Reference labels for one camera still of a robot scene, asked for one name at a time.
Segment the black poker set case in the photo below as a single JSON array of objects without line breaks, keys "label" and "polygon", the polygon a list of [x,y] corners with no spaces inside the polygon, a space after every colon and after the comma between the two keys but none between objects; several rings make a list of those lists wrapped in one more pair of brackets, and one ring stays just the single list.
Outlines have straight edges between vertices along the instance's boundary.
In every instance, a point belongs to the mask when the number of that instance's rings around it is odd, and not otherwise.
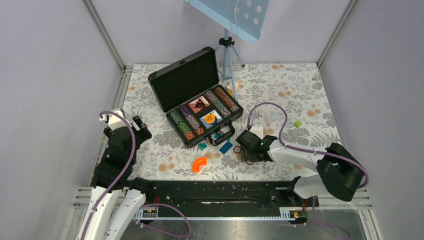
[{"label": "black poker set case", "polygon": [[[166,114],[168,122],[186,147],[194,147],[203,140],[209,141],[213,146],[218,146],[220,144],[214,142],[215,133],[221,132],[225,134],[225,138],[232,137],[235,134],[236,130],[233,123],[243,115],[244,109],[226,88],[219,83],[216,54],[212,47],[204,47],[189,56],[154,71],[147,79],[160,108]],[[221,87],[232,98],[238,105],[239,110],[235,112],[230,110],[215,93],[215,88],[217,87]],[[188,103],[202,95],[207,98],[210,105],[198,113],[193,113]],[[187,141],[170,115],[172,111],[177,111],[190,130],[194,131],[180,111],[180,106],[186,106],[199,123],[201,114],[212,110],[217,110],[223,120],[209,129],[201,126],[204,129],[204,133],[193,141]]]}]

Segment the orange curved toy block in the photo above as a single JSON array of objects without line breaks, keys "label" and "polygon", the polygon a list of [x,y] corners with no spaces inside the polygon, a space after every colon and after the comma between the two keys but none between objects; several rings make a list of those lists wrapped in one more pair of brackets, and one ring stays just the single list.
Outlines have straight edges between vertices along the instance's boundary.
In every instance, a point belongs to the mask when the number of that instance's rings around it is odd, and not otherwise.
[{"label": "orange curved toy block", "polygon": [[193,173],[199,173],[201,170],[201,167],[206,166],[208,163],[208,158],[207,157],[200,157],[197,158],[192,166],[191,166],[191,170]]}]

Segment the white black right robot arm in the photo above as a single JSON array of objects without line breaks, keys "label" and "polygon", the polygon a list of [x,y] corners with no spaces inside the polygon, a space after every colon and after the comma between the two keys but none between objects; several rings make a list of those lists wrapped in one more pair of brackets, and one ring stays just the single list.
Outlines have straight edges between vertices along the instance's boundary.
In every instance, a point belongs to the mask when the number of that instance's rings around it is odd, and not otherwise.
[{"label": "white black right robot arm", "polygon": [[284,143],[276,136],[259,138],[249,130],[244,130],[236,142],[248,162],[284,161],[314,171],[311,176],[295,177],[286,188],[287,201],[293,206],[299,206],[311,197],[327,194],[350,202],[356,190],[369,182],[365,168],[338,143],[327,148],[313,148]]}]

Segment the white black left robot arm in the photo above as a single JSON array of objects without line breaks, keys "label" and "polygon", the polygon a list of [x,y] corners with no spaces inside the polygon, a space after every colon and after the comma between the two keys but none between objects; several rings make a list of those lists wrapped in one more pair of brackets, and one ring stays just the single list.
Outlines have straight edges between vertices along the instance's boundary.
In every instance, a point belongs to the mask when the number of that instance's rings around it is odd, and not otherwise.
[{"label": "white black left robot arm", "polygon": [[155,200],[153,182],[129,179],[137,161],[137,150],[152,138],[139,116],[125,119],[119,110],[104,111],[108,138],[100,163],[94,169],[89,205],[77,234],[78,240],[119,240],[142,205]]}]

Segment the yellow big blind button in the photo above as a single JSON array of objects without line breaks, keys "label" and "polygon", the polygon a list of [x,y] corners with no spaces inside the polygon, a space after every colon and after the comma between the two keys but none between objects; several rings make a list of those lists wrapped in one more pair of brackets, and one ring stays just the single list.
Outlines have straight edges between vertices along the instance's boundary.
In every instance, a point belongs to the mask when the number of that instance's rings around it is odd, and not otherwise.
[{"label": "yellow big blind button", "polygon": [[214,114],[207,114],[207,115],[204,117],[204,121],[205,121],[206,123],[213,123],[215,120],[217,120],[217,118],[216,118],[216,116],[215,116]]}]

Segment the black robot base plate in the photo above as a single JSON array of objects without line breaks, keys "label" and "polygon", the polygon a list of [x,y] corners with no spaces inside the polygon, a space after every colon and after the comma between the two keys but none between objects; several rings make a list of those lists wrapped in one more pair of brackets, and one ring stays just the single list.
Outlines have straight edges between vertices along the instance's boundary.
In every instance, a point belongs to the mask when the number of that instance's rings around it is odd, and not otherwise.
[{"label": "black robot base plate", "polygon": [[168,181],[133,179],[126,187],[140,190],[148,204],[158,201],[160,218],[271,218],[280,209],[301,211],[314,203],[296,196],[290,181]]}]

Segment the black all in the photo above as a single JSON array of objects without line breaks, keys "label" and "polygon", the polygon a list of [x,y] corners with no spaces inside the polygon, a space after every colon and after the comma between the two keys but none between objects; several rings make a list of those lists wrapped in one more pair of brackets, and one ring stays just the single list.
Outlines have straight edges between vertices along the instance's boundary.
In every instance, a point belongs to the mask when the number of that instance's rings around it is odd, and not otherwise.
[{"label": "black all", "polygon": [[209,105],[209,103],[204,100],[203,98],[199,98],[194,105],[192,106],[193,109],[195,109],[196,111],[200,111],[203,108],[207,107]]}]

